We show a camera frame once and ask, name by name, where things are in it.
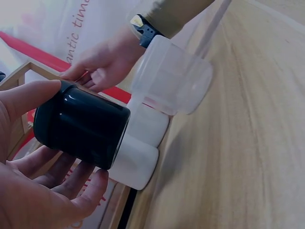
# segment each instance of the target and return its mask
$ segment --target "wooden surface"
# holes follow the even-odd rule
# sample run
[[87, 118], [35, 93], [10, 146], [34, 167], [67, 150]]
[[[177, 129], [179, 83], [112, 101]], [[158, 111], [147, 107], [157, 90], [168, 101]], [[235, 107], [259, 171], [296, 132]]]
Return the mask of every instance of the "wooden surface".
[[207, 59], [210, 90], [174, 117], [128, 228], [304, 229], [304, 1], [233, 0]]

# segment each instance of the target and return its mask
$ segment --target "wrist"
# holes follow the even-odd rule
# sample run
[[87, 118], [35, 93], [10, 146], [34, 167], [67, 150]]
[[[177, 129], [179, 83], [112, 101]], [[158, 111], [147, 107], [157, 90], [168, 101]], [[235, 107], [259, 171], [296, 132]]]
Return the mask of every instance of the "wrist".
[[118, 58], [135, 64], [144, 54], [145, 48], [139, 45], [139, 38], [129, 26], [124, 26], [110, 41], [109, 48], [116, 53]]

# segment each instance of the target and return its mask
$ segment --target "hand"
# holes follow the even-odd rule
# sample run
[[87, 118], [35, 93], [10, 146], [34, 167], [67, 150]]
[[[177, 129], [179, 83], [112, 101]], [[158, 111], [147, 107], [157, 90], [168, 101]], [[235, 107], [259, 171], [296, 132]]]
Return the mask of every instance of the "hand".
[[139, 39], [126, 26], [112, 39], [81, 54], [81, 58], [61, 77], [78, 81], [80, 85], [98, 93], [125, 79], [144, 51]]
[[29, 156], [6, 161], [13, 122], [51, 99], [60, 81], [39, 81], [0, 92], [0, 228], [57, 229], [89, 216], [107, 188], [108, 172], [99, 170], [77, 197], [94, 167], [81, 162], [63, 183], [75, 158], [61, 154], [43, 176], [31, 180], [58, 152], [42, 146]]

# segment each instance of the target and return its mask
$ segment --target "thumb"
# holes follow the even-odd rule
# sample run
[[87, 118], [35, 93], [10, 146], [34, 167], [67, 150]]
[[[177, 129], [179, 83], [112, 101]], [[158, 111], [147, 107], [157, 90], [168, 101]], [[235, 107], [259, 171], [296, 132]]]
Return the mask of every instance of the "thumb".
[[26, 112], [51, 99], [60, 88], [59, 80], [34, 81], [0, 92], [0, 102], [5, 106], [10, 121], [14, 122]]

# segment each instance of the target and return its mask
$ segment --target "sleeve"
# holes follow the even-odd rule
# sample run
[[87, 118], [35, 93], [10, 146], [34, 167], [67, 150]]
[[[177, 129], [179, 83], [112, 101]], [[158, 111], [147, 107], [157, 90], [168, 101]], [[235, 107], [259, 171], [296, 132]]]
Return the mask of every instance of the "sleeve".
[[130, 12], [128, 19], [141, 14], [165, 37], [172, 38], [213, 2], [214, 0], [142, 0]]

